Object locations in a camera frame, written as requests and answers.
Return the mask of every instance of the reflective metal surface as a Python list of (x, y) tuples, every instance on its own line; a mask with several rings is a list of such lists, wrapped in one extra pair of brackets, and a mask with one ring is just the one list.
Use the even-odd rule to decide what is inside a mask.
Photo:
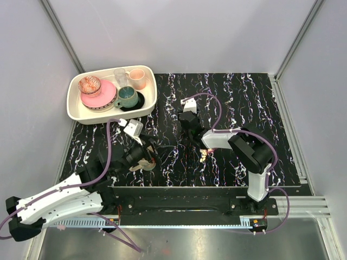
[[(278, 225), (269, 220), (270, 227)], [(314, 219), (289, 219), (277, 232), (240, 235), (227, 230), (131, 229), (127, 234), (143, 249), (103, 237), (97, 230), (47, 230), (40, 260), (95, 259), (328, 259)]]

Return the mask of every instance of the black marble surface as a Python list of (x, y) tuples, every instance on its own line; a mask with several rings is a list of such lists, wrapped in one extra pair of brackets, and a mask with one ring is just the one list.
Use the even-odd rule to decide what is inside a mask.
[[(177, 120), (180, 100), (196, 93), (214, 94), (222, 103), (222, 118), (216, 129), (229, 129), (252, 122), (275, 144), (279, 162), (270, 185), (299, 186), (299, 177), (267, 74), (156, 74), (158, 101), (149, 116), (140, 118), (143, 132), (159, 137), (162, 165), (151, 172), (136, 171), (113, 176), (114, 186), (245, 186), (246, 169), (231, 150), (217, 149), (201, 161), (201, 151), (183, 138)], [(218, 115), (212, 98), (197, 100), (204, 127)], [(61, 179), (94, 159), (106, 147), (106, 124), (76, 124)], [(131, 143), (112, 124), (112, 142)]]

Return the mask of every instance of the mug handle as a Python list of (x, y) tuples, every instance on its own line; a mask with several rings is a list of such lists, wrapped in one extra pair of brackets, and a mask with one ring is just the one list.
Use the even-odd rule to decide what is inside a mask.
[(114, 105), (115, 108), (123, 107), (120, 100), (116, 100), (113, 105)]

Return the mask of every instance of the green mug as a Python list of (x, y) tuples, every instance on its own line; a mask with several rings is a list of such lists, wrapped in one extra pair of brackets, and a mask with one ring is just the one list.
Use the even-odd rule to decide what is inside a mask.
[(126, 87), (122, 87), (118, 91), (118, 98), (114, 102), (114, 107), (131, 108), (131, 107), (134, 107), (138, 101), (139, 101), (139, 97), (137, 95), (136, 90), (133, 87), (126, 86)]

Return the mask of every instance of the floor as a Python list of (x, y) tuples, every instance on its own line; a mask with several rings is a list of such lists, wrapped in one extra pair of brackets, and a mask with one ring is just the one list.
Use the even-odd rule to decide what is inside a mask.
[[(269, 228), (279, 223), (280, 220), (270, 219)], [(255, 237), (229, 230), (206, 229), (132, 229), (126, 233), (143, 250), (142, 253), (110, 237), (103, 237), (97, 230), (50, 228), (39, 260), (328, 259), (314, 219), (289, 219), (277, 232)]]
[[(201, 151), (181, 135), (177, 111), (180, 99), (200, 92), (212, 93), (222, 103), (217, 129), (252, 123), (274, 143), (279, 156), (270, 185), (300, 186), (285, 129), (267, 74), (156, 74), (158, 102), (152, 114), (140, 118), (146, 134), (159, 137), (164, 149), (162, 165), (151, 172), (137, 171), (113, 176), (114, 186), (246, 186), (246, 169), (231, 150), (216, 150), (200, 162)], [(217, 119), (218, 108), (211, 98), (197, 100), (204, 127)], [(112, 127), (114, 142), (129, 145), (130, 138)], [(61, 180), (93, 160), (106, 148), (105, 124), (77, 123)]]

